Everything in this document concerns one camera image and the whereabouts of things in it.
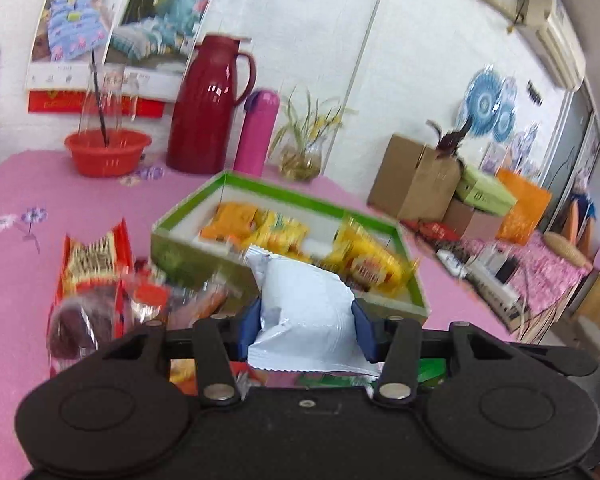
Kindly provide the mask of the brown cardboard box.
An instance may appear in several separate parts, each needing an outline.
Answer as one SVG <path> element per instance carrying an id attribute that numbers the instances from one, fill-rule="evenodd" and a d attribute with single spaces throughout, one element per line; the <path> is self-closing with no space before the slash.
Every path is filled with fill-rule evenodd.
<path id="1" fill-rule="evenodd" d="M 367 203 L 399 221 L 440 221 L 452 202 L 462 170 L 453 157 L 394 134 Z"/>

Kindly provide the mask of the green white cardboard box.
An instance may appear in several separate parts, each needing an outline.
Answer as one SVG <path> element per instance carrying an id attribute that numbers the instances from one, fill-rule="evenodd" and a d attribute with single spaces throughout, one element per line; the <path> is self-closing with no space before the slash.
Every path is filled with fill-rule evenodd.
<path id="1" fill-rule="evenodd" d="M 204 240 L 200 230 L 211 222 L 220 203 L 247 203 L 258 208 L 252 233 L 241 243 Z M 320 266 L 345 218 L 353 218 L 371 236 L 401 257 L 410 257 L 398 226 L 389 220 L 342 208 L 289 188 L 224 171 L 170 209 L 152 227 L 151 262 L 175 285 L 198 288 L 215 272 L 254 293 L 247 270 L 251 246 Z M 429 308 L 415 275 L 395 297 L 366 292 L 346 282 L 382 315 L 403 315 L 425 322 Z"/>

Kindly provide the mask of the red envelope box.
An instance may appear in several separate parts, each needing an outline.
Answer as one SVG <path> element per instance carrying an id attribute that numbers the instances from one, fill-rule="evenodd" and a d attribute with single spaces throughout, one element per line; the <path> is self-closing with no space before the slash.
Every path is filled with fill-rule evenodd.
<path id="1" fill-rule="evenodd" d="M 429 244 L 440 242 L 455 243 L 460 241 L 460 236 L 457 232 L 440 222 L 418 220 L 411 223 L 411 229 L 417 236 Z"/>

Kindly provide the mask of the woven round cushion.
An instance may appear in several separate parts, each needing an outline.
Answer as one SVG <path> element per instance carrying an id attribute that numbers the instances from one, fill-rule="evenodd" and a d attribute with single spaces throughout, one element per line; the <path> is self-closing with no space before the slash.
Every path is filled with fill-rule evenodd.
<path id="1" fill-rule="evenodd" d="M 588 258 L 562 235 L 555 232 L 546 232 L 542 235 L 542 241 L 556 256 L 563 258 L 576 268 L 588 269 L 591 266 Z"/>

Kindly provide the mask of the blue paper fan decoration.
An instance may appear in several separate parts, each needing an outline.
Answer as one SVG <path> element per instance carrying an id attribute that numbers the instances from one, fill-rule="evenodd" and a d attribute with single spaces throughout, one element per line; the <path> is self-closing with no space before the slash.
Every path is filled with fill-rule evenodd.
<path id="1" fill-rule="evenodd" d="M 495 142 L 505 143 L 515 129 L 516 99 L 516 79 L 502 77 L 493 66 L 486 66 L 468 84 L 460 101 L 456 125 L 464 126 L 470 117 L 472 136 L 492 136 Z"/>

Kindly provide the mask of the plant in glass vase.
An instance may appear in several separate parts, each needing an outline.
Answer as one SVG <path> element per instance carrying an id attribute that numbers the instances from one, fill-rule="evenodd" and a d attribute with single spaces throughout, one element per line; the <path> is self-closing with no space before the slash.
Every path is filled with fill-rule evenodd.
<path id="1" fill-rule="evenodd" d="M 343 105 L 339 98 L 314 99 L 311 92 L 296 100 L 296 89 L 283 96 L 283 123 L 275 131 L 268 147 L 279 173 L 296 182 L 310 182 L 324 169 L 324 145 L 332 141 L 344 127 L 344 121 L 355 110 Z"/>

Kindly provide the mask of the orange snack packet in box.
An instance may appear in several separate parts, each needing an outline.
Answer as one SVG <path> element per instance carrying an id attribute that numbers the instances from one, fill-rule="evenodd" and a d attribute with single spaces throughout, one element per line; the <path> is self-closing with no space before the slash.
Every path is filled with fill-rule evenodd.
<path id="1" fill-rule="evenodd" d="M 247 203 L 226 202 L 216 207 L 215 214 L 199 236 L 216 242 L 241 243 L 252 233 L 258 208 Z"/>

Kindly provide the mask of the orange gift bag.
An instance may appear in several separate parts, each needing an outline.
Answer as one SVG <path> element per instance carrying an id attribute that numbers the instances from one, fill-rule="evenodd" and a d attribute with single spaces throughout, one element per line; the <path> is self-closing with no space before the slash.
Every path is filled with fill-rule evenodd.
<path id="1" fill-rule="evenodd" d="M 552 193 L 508 169 L 498 170 L 496 178 L 517 200 L 504 217 L 496 238 L 525 245 L 542 219 Z"/>

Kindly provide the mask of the red fu calendar poster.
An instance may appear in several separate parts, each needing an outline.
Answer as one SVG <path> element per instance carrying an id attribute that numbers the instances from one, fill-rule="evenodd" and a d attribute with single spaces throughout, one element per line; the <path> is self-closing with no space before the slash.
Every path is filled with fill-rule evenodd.
<path id="1" fill-rule="evenodd" d="M 32 41 L 31 113 L 76 114 L 92 64 L 122 70 L 124 114 L 162 116 L 174 101 L 210 0 L 45 0 Z"/>

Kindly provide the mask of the green shoe box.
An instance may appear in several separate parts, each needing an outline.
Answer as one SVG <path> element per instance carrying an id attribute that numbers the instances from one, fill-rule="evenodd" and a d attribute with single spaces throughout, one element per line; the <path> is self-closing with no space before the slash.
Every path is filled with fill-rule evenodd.
<path id="1" fill-rule="evenodd" d="M 467 206 L 503 217 L 516 205 L 517 199 L 497 178 L 473 166 L 465 166 L 455 190 Z"/>

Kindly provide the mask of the dark red leafed plant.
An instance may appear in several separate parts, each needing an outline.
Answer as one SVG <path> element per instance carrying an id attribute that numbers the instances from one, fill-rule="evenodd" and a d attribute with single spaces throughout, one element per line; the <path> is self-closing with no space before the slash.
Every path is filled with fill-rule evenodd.
<path id="1" fill-rule="evenodd" d="M 469 116 L 466 119 L 466 122 L 464 122 L 464 125 L 462 125 L 459 129 L 443 134 L 441 127 L 436 122 L 430 119 L 426 121 L 426 125 L 430 128 L 433 128 L 434 132 L 437 133 L 438 143 L 436 146 L 436 151 L 439 158 L 456 156 L 457 149 L 468 135 L 473 122 L 474 121 L 472 120 L 472 117 Z"/>

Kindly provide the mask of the glass pitcher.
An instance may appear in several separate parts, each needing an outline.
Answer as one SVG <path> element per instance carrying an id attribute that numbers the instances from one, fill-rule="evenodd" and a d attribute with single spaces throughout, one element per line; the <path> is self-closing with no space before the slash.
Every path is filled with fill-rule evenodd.
<path id="1" fill-rule="evenodd" d="M 98 83 L 102 95 L 102 108 L 104 109 L 106 128 L 109 133 L 118 131 L 122 127 L 123 98 L 129 98 L 129 116 L 135 119 L 138 90 L 137 74 L 127 73 L 123 65 L 102 65 L 97 63 Z M 99 120 L 94 95 L 92 70 L 88 76 L 88 85 L 84 96 L 78 132 L 86 130 L 99 130 Z"/>

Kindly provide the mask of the black stirring stick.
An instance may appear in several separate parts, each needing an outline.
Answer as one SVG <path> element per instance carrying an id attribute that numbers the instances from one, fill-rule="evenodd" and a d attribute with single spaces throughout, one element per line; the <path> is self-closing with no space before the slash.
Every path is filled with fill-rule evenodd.
<path id="1" fill-rule="evenodd" d="M 98 71 L 97 71 L 97 63 L 96 63 L 96 58 L 95 58 L 95 50 L 91 50 L 91 70 L 92 70 L 95 103 L 96 103 L 96 108 L 97 108 L 100 133 L 102 134 L 102 143 L 104 144 L 105 148 L 108 148 L 109 136 L 108 136 L 108 132 L 107 132 L 107 128 L 106 128 L 104 109 L 102 108 L 102 95 L 100 94 L 100 90 L 99 90 Z"/>

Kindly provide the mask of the white silver snack bag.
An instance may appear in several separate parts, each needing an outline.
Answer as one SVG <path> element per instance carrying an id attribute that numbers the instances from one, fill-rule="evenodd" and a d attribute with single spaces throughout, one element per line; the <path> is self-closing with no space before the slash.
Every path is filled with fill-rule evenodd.
<path id="1" fill-rule="evenodd" d="M 251 246 L 245 259 L 260 287 L 261 329 L 248 363 L 272 372 L 343 372 L 379 366 L 356 341 L 352 290 L 332 272 Z"/>

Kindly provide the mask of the yellow snack bag in box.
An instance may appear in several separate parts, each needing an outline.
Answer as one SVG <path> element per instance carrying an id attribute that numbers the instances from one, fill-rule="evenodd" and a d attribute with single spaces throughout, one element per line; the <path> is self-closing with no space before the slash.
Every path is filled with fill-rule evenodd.
<path id="1" fill-rule="evenodd" d="M 397 255 L 353 218 L 345 218 L 340 224 L 332 251 L 320 264 L 358 289 L 389 297 L 402 292 L 418 266 L 418 260 Z"/>

